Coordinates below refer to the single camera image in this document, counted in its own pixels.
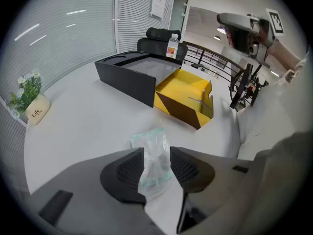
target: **white ceiling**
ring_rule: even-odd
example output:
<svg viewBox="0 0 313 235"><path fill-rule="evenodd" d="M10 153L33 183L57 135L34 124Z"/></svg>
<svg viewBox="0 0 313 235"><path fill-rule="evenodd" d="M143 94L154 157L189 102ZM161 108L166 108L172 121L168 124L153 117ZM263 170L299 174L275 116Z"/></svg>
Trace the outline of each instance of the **white ceiling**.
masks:
<svg viewBox="0 0 313 235"><path fill-rule="evenodd" d="M214 11L190 7L186 30L212 39L219 36L221 42L228 46L226 35L217 30L220 24L217 22L216 16L217 13Z"/></svg>

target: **white plant pot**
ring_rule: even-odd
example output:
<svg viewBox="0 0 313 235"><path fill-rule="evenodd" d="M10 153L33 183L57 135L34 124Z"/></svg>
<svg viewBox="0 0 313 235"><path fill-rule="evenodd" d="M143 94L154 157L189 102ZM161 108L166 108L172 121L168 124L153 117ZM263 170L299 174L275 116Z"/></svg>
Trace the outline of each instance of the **white plant pot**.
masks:
<svg viewBox="0 0 313 235"><path fill-rule="evenodd" d="M49 99L42 94L38 94L38 96L27 107L25 115L28 117L29 122L36 125L45 116L49 108Z"/></svg>

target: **black office chair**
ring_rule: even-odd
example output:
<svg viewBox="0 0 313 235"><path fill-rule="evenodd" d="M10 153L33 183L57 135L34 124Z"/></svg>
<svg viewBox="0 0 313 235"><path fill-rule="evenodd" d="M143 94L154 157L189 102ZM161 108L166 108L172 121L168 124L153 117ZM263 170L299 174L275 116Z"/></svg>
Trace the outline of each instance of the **black office chair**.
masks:
<svg viewBox="0 0 313 235"><path fill-rule="evenodd" d="M166 56L168 41L172 37L172 34L177 34L178 40L181 39L181 33L179 30L156 29L151 27L146 32L147 38L141 38L138 40L137 50ZM184 61L187 51L188 46L179 43L176 59Z"/></svg>

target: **white flowers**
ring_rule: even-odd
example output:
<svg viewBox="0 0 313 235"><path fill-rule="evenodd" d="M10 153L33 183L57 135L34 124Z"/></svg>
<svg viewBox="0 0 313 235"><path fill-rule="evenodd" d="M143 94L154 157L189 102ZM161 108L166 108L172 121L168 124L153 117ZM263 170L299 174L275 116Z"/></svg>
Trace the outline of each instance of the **white flowers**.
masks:
<svg viewBox="0 0 313 235"><path fill-rule="evenodd" d="M12 109L10 113L14 119L18 119L20 117L20 114L16 109Z"/></svg>
<svg viewBox="0 0 313 235"><path fill-rule="evenodd" d="M19 78L18 78L18 83L19 84L23 84L23 83L25 83L26 82L26 80L22 77L22 76L20 76Z"/></svg>
<svg viewBox="0 0 313 235"><path fill-rule="evenodd" d="M32 76L33 77L40 77L38 70L33 70Z"/></svg>
<svg viewBox="0 0 313 235"><path fill-rule="evenodd" d="M29 80L29 79L31 79L32 77L33 77L33 74L28 73L28 74L26 74L26 75L24 76L24 79L25 79L25 80Z"/></svg>
<svg viewBox="0 0 313 235"><path fill-rule="evenodd" d="M17 92L16 92L16 97L20 98L21 96L23 96L24 94L24 89L20 88Z"/></svg>

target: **railing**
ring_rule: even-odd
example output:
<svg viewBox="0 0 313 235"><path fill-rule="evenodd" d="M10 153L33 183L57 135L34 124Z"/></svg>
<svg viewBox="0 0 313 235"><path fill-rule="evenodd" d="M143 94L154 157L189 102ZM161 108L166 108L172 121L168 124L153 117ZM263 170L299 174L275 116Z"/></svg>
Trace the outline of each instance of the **railing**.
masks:
<svg viewBox="0 0 313 235"><path fill-rule="evenodd" d="M203 69L208 70L209 74L213 73L215 78L221 77L230 83L234 76L243 70L232 60L210 49L186 41L183 41L183 43L188 46L184 63L203 64ZM232 69L229 65L234 65L236 69Z"/></svg>

